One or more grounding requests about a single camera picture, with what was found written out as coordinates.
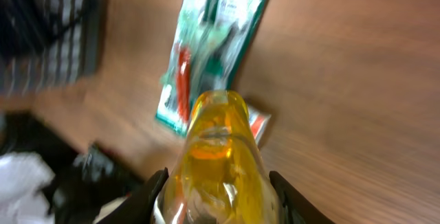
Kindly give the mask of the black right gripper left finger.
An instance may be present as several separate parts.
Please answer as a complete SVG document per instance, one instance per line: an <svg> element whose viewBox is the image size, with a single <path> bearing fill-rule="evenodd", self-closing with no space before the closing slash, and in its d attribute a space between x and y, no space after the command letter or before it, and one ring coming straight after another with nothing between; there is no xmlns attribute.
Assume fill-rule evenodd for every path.
<svg viewBox="0 0 440 224"><path fill-rule="evenodd" d="M138 190L98 224L149 224L154 202L168 179L168 168L158 170Z"/></svg>

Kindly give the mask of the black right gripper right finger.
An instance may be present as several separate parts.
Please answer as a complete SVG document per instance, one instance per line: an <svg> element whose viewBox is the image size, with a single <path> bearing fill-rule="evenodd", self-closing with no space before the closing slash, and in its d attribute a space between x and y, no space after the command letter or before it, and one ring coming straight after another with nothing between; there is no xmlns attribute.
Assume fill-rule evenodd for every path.
<svg viewBox="0 0 440 224"><path fill-rule="evenodd" d="M288 180L276 171L269 172L271 185L281 203L284 224L334 224L334 222L308 201Z"/></svg>

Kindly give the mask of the mint green pouch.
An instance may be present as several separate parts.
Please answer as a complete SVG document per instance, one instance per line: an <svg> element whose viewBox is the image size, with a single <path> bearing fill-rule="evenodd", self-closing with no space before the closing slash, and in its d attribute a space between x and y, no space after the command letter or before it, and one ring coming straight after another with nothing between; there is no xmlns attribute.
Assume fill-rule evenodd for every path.
<svg viewBox="0 0 440 224"><path fill-rule="evenodd" d="M218 49L230 31L230 26L216 26L212 22L201 20L201 14L184 10L179 14L177 29L170 53L168 69L161 77L163 85L176 85L175 73L179 50L188 47L190 50L190 84L198 86L204 74L208 59Z"/></svg>

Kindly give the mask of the green glove package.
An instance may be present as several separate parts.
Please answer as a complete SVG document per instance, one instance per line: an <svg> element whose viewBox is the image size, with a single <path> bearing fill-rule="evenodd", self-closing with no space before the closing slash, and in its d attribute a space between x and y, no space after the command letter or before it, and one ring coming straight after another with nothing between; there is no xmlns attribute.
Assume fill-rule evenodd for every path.
<svg viewBox="0 0 440 224"><path fill-rule="evenodd" d="M229 89L267 0L183 0L156 119L182 137L206 91Z"/></svg>

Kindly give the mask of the grey plastic shopping basket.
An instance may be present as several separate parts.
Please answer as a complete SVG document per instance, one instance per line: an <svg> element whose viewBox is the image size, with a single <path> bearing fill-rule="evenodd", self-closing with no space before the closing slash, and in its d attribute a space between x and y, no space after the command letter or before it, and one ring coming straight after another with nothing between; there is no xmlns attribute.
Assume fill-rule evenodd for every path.
<svg viewBox="0 0 440 224"><path fill-rule="evenodd" d="M100 63L106 0L1 0L1 95L71 85Z"/></svg>

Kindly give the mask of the yellow dish soap bottle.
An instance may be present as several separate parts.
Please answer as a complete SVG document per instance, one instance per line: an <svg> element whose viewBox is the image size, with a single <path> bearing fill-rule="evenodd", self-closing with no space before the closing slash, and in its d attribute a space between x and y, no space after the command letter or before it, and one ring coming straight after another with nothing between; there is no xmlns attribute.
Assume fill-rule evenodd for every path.
<svg viewBox="0 0 440 224"><path fill-rule="evenodd" d="M285 220L235 91L207 91L194 106L183 151L157 196L152 223L278 224Z"/></svg>

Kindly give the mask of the orange tissue pack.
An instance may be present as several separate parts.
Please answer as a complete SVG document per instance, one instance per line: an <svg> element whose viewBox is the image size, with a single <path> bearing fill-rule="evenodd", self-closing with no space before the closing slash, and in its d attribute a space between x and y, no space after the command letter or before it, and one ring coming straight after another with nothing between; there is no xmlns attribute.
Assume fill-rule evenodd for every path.
<svg viewBox="0 0 440 224"><path fill-rule="evenodd" d="M271 115L268 113L264 113L254 108L251 105L247 106L249 112L249 124L250 130L254 136L254 140L257 145L259 145L260 140L265 132L265 129L269 123Z"/></svg>

